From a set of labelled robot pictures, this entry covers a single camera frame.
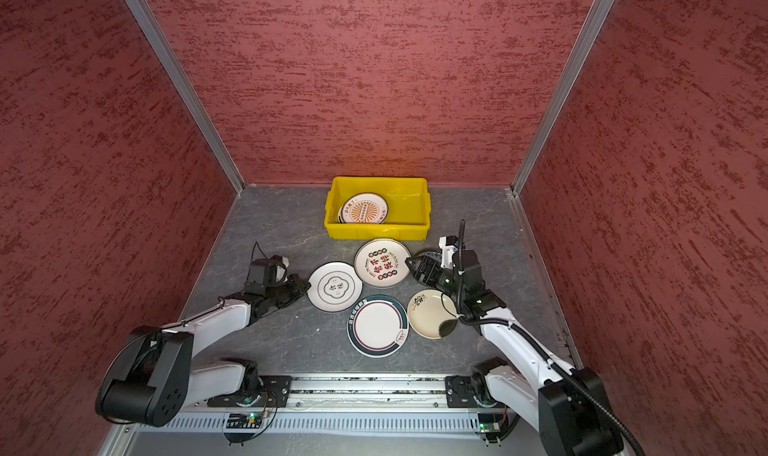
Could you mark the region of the cream plate dark brush mark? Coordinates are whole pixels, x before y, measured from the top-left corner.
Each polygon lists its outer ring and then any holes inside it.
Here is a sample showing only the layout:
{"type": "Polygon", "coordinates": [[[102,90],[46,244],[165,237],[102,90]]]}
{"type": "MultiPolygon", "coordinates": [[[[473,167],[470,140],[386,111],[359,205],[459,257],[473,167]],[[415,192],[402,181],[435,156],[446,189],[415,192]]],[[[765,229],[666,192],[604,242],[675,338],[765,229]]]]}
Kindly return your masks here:
{"type": "Polygon", "coordinates": [[[447,337],[458,324],[454,302],[437,290],[416,293],[409,301],[407,316],[412,329],[431,340],[447,337]]]}

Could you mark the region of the white plate quatrefoil outline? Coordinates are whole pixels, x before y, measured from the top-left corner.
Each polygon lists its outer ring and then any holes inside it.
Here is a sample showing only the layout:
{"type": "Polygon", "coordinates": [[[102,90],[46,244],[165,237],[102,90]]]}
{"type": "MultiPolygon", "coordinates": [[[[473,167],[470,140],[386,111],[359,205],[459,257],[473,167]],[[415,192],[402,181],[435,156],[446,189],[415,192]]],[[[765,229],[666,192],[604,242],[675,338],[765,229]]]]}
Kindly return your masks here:
{"type": "Polygon", "coordinates": [[[329,262],[317,268],[309,277],[309,302],[326,313],[339,313],[356,304],[363,283],[354,268],[344,262],[329,262]]]}

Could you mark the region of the white plate red characters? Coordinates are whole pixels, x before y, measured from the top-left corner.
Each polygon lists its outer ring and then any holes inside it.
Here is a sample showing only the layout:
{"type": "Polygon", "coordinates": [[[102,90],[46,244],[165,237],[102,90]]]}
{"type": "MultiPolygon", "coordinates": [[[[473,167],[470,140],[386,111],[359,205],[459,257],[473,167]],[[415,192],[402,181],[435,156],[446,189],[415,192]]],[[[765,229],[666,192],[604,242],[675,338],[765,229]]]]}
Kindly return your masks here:
{"type": "Polygon", "coordinates": [[[353,268],[360,280],[373,288],[385,289],[399,285],[410,275],[406,260],[408,248],[394,239],[374,239],[357,251],[353,268]]]}

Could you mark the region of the large white plate green rim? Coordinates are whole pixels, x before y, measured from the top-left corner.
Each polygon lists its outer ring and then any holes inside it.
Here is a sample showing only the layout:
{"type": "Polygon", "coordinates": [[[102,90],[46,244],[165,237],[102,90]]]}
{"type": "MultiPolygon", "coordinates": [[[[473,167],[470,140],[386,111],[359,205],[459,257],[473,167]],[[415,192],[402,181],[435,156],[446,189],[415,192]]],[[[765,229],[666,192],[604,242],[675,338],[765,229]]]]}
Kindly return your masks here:
{"type": "Polygon", "coordinates": [[[358,302],[347,321],[352,347],[369,358],[386,358],[406,342],[409,322],[404,306],[385,295],[369,296],[358,302]]]}

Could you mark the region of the white plate orange sunburst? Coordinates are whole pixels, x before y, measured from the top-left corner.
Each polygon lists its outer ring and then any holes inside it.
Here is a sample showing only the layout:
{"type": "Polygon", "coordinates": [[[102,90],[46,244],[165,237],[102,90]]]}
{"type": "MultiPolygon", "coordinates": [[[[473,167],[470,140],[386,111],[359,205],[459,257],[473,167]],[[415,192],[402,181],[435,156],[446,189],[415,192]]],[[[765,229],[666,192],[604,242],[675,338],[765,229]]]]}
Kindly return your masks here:
{"type": "Polygon", "coordinates": [[[374,193],[361,193],[348,199],[338,212],[340,224],[383,224],[389,214],[386,200],[374,193]]]}

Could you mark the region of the small teal patterned plate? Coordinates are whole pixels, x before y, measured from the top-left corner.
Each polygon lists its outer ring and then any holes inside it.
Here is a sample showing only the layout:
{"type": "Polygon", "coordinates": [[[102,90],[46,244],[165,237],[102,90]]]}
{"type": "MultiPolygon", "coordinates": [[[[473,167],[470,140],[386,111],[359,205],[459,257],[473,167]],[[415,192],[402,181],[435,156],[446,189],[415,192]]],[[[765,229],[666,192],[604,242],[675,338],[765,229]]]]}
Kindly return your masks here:
{"type": "Polygon", "coordinates": [[[437,249],[425,249],[406,260],[406,264],[412,276],[429,276],[437,271],[442,271],[442,252],[437,249]]]}

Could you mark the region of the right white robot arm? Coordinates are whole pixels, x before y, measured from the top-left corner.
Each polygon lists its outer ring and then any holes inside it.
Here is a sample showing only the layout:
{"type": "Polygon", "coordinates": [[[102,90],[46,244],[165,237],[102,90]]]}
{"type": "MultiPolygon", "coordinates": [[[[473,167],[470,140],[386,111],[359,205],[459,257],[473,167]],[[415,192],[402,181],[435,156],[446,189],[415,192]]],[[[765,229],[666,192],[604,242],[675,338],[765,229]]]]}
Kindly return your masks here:
{"type": "Polygon", "coordinates": [[[538,432],[549,455],[624,454],[628,430],[613,414],[600,377],[574,368],[525,330],[487,288],[475,252],[461,249],[444,259],[422,251],[406,264],[416,281],[454,302],[459,323],[502,352],[474,370],[478,401],[511,409],[538,432]]]}

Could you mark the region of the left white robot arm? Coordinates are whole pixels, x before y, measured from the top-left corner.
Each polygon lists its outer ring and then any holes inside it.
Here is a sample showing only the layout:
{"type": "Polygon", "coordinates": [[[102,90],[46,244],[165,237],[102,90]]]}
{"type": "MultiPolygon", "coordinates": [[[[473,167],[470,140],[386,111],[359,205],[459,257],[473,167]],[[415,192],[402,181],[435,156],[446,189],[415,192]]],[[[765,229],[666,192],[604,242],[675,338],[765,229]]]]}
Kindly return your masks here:
{"type": "Polygon", "coordinates": [[[227,358],[194,368],[203,350],[305,297],[310,283],[285,257],[256,259],[241,291],[210,309],[160,327],[135,328],[106,371],[95,411],[116,424],[161,427],[182,408],[223,397],[239,407],[268,405],[256,362],[227,358]]]}

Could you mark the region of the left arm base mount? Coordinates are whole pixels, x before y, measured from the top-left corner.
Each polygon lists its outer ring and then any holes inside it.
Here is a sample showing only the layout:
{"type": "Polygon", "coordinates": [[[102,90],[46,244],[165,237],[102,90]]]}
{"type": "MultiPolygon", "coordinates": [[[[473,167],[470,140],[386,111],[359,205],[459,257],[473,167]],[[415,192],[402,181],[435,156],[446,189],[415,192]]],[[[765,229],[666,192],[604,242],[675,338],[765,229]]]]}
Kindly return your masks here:
{"type": "Polygon", "coordinates": [[[293,378],[259,376],[245,381],[234,402],[239,407],[284,408],[287,406],[293,378]]]}

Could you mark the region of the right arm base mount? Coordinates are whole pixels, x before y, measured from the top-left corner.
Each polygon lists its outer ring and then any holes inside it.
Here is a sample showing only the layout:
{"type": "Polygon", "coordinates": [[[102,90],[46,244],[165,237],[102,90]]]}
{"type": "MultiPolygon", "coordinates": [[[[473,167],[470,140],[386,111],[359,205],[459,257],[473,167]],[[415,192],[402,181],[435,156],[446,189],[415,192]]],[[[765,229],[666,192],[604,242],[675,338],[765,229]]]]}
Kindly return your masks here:
{"type": "Polygon", "coordinates": [[[483,376],[447,376],[444,378],[446,402],[449,408],[497,408],[483,376]]]}

